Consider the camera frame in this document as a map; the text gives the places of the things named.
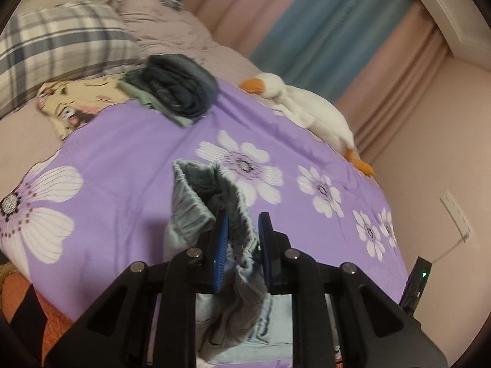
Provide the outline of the folded green garment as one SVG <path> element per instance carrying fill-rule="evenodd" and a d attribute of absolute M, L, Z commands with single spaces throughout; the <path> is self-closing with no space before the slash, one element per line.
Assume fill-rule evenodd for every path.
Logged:
<path fill-rule="evenodd" d="M 167 119 L 180 127 L 188 127 L 201 120 L 201 117 L 190 119 L 185 116 L 180 116 L 177 113 L 171 112 L 169 108 L 165 107 L 164 104 L 162 104 L 158 100 L 158 98 L 153 96 L 151 93 L 142 90 L 128 82 L 125 82 L 123 80 L 123 76 L 121 76 L 117 80 L 117 87 L 125 94 L 127 94 L 131 99 L 139 102 L 142 106 L 158 111 L 159 113 L 163 114 L 163 116 L 166 116 Z"/>

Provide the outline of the white wall power strip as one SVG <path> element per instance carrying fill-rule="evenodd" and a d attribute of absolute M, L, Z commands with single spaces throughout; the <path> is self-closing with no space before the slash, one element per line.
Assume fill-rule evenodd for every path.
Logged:
<path fill-rule="evenodd" d="M 453 220 L 455 227 L 458 229 L 460 237 L 463 242 L 466 243 L 474 235 L 474 229 L 464 210 L 458 205 L 458 202 L 452 196 L 449 191 L 446 191 L 441 197 L 440 201 L 447 210 L 450 218 Z"/>

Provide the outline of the purple floral bed sheet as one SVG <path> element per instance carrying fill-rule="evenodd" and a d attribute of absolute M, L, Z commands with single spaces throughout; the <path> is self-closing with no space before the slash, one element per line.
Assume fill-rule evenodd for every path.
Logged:
<path fill-rule="evenodd" d="M 319 262 L 358 265 L 399 300 L 408 277 L 376 182 L 328 144 L 236 87 L 220 83 L 207 116 L 180 128 L 136 102 L 103 110 L 24 171 L 33 153 L 15 136 L 47 141 L 22 112 L 1 133 L 1 250 L 59 312 L 78 318 L 130 263 L 164 258 L 177 159 L 218 162 L 252 219 Z"/>

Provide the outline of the crumpled mauve blanket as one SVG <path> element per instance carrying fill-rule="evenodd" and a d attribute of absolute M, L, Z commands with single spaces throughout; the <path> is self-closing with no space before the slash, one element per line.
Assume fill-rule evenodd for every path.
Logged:
<path fill-rule="evenodd" d="M 167 7 L 161 0 L 108 0 L 147 58 L 182 54 L 215 77 L 238 85 L 260 73 L 247 58 L 215 42 L 192 13 Z"/>

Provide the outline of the grey plaid pillow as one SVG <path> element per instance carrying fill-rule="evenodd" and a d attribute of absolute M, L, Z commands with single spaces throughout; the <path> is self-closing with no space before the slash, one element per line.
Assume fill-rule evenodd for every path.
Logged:
<path fill-rule="evenodd" d="M 140 58 L 134 37 L 105 3 L 14 14 L 1 33 L 1 116 L 23 106 L 45 82 L 135 65 Z"/>

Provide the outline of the yellow cartoon print cloth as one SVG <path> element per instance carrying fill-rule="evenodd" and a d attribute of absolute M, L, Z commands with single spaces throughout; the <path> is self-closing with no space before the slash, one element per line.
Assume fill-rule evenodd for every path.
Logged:
<path fill-rule="evenodd" d="M 106 107 L 130 99 L 118 87 L 117 76 L 46 82 L 37 92 L 37 106 L 60 140 L 84 126 Z"/>

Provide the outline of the white goose plush toy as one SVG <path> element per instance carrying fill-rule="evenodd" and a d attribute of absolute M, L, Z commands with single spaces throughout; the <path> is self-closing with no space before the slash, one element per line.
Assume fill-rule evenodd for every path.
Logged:
<path fill-rule="evenodd" d="M 262 72 L 244 80 L 239 88 L 268 101 L 268 106 L 280 112 L 299 127 L 310 131 L 357 170 L 373 177 L 373 168 L 363 162 L 354 143 L 354 134 L 343 114 L 325 98 L 312 91 L 285 84 L 281 77 Z"/>

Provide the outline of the folded dark denim jeans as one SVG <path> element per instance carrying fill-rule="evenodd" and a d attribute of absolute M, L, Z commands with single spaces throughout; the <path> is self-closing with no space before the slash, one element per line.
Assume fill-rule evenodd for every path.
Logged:
<path fill-rule="evenodd" d="M 215 77 L 182 54 L 151 55 L 144 67 L 126 72 L 123 80 L 190 119 L 205 116 L 219 94 Z"/>

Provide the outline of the light blue strawberry pants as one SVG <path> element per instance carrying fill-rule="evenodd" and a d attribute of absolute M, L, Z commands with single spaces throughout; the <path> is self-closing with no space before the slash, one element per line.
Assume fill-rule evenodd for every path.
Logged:
<path fill-rule="evenodd" d="M 221 290 L 195 298 L 197 355 L 214 365 L 291 359 L 291 301 L 267 292 L 260 239 L 244 194 L 217 163 L 178 159 L 172 171 L 172 213 L 163 246 L 166 261 L 195 247 L 202 233 L 217 229 L 221 212 L 229 218 L 221 250 Z"/>

